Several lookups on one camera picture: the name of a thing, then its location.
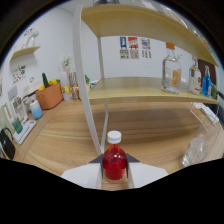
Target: shelf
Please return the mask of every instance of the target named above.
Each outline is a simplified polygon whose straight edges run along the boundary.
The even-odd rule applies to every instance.
[[[187,83],[181,82],[180,93],[162,91],[161,78],[122,77],[101,79],[89,92],[91,105],[135,102],[200,102],[219,104],[213,98],[187,92]]]
[[[26,55],[26,54],[31,54],[31,53],[35,52],[38,48],[40,48],[40,46],[27,47],[27,48],[23,48],[21,50],[15,51],[14,54],[12,55],[11,60],[18,58],[20,56]]]
[[[172,42],[175,46],[199,59],[218,66],[201,40],[190,30],[172,18],[154,10],[122,4],[99,5],[84,8],[82,20],[98,38],[138,36]]]

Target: white pole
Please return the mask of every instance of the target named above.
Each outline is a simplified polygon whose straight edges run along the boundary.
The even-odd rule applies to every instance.
[[[81,15],[82,7],[80,4],[76,6],[73,21],[73,51],[75,59],[76,74],[79,84],[79,92],[81,94],[83,108],[86,116],[86,121],[89,126],[90,134],[93,139],[94,146],[98,155],[102,154],[99,139],[96,132],[96,127],[93,120],[92,110],[89,103],[88,92],[86,89],[86,81],[83,72],[82,52],[81,52]]]

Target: blue bottle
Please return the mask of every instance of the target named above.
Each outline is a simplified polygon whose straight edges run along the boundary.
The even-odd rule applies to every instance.
[[[209,67],[205,65],[205,77],[202,83],[202,94],[207,97],[211,96],[212,82],[210,80]]]

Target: cabinet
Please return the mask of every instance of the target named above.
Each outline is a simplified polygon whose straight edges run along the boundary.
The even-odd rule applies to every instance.
[[[81,57],[81,19],[98,38],[102,78],[89,93],[85,88]],[[188,51],[199,59],[217,65],[213,56],[190,30],[166,15],[143,7],[121,4],[99,5],[84,9],[82,9],[81,4],[78,5],[74,13],[73,31],[75,66],[87,123],[98,154],[104,152],[109,117],[107,104],[131,102],[202,102],[219,104],[218,101],[212,98],[188,93],[186,83],[181,83],[180,94],[174,95],[160,90],[161,79],[158,78],[104,78],[100,38],[107,36],[140,36],[172,42],[175,46]],[[101,144],[98,140],[91,104],[105,105],[106,116]]]

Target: red liquid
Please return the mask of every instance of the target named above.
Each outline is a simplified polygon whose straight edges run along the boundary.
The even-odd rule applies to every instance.
[[[110,180],[120,180],[125,174],[127,157],[119,144],[110,144],[110,148],[103,155],[105,176]]]

